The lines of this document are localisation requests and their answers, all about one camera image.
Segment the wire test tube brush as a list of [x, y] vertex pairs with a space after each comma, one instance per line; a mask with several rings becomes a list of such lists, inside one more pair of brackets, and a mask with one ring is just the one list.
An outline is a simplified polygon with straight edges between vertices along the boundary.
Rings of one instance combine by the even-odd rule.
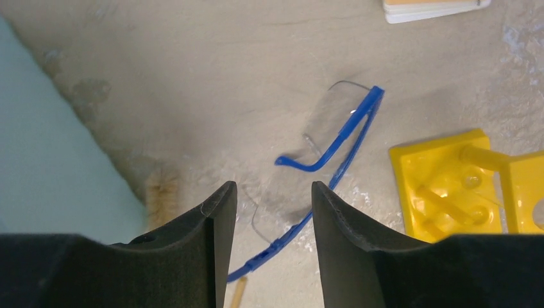
[[147, 231], [160, 228], [179, 214], [179, 174], [168, 168], [153, 171], [145, 181]]

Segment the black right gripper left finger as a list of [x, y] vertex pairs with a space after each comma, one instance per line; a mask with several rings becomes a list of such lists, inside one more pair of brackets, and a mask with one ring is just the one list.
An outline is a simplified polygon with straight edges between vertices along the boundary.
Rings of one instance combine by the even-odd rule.
[[129, 243], [3, 234], [2, 307], [222, 307], [237, 185]]

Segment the mint green plastic bin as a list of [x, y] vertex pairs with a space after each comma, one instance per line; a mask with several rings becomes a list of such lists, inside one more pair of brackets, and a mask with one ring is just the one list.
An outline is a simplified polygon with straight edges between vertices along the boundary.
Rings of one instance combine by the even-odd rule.
[[146, 214], [128, 183], [1, 21], [1, 232], [127, 243]]

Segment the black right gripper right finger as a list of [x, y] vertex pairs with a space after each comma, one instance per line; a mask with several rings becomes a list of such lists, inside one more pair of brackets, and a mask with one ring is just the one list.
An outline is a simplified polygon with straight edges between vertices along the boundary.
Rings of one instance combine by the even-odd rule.
[[542, 307], [543, 237], [457, 234], [429, 244], [322, 182], [311, 189], [326, 307]]

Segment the blue rubber band loop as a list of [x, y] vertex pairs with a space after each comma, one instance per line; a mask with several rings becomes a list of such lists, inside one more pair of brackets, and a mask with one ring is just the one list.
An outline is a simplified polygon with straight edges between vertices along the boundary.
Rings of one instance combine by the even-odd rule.
[[235, 282], [259, 269], [288, 246], [315, 247], [310, 189], [315, 181], [335, 189], [347, 174], [380, 108], [385, 91], [377, 85], [335, 82], [311, 112], [296, 147], [279, 154], [271, 175], [239, 184], [237, 220], [263, 242], [261, 251], [231, 269]]

